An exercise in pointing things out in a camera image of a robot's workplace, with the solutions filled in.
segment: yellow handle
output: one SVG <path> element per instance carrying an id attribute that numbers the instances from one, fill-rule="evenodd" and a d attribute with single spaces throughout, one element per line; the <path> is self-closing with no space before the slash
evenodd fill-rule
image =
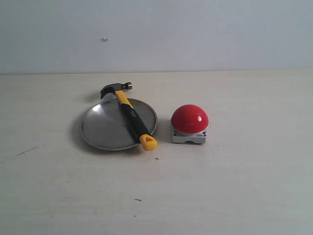
<path id="1" fill-rule="evenodd" d="M 156 149 L 157 147 L 157 141 L 152 136 L 149 136 L 148 134 L 144 134 L 139 137 L 140 143 L 142 145 L 142 148 L 146 151 L 151 151 Z"/>
<path id="2" fill-rule="evenodd" d="M 116 98 L 118 99 L 118 101 L 121 103 L 121 104 L 128 104 L 130 105 L 132 108 L 134 108 L 132 106 L 132 104 L 129 102 L 129 100 L 127 99 L 125 93 L 120 90 L 120 91 L 115 91 L 115 96 Z"/>

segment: yellow end cap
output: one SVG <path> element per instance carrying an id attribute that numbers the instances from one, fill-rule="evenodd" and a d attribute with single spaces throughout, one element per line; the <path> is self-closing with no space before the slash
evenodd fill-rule
<path id="1" fill-rule="evenodd" d="M 156 139 L 147 134 L 140 136 L 139 140 L 142 145 L 142 148 L 146 151 L 154 150 L 157 147 Z"/>

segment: gray base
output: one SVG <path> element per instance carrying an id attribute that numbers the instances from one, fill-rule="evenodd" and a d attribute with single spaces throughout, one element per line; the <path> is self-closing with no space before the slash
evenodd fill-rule
<path id="1" fill-rule="evenodd" d="M 172 131 L 172 142 L 173 143 L 185 143 L 187 141 L 191 141 L 193 143 L 206 143 L 206 129 L 195 134 L 186 134 L 177 131 L 173 128 Z"/>

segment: stainless steel plate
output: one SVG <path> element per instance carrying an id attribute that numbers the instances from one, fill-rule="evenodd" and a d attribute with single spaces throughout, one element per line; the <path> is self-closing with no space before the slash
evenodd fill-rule
<path id="1" fill-rule="evenodd" d="M 128 100 L 152 134 L 157 127 L 155 111 L 140 100 Z M 109 151 L 124 150 L 139 144 L 117 99 L 102 102 L 90 109 L 82 118 L 81 134 L 90 145 Z"/>

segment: white wall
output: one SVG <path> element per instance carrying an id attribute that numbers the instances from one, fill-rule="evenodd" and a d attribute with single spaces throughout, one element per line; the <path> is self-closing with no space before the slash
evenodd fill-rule
<path id="1" fill-rule="evenodd" d="M 312 0 L 1 0 L 0 32 L 1 74 L 313 67 Z"/>

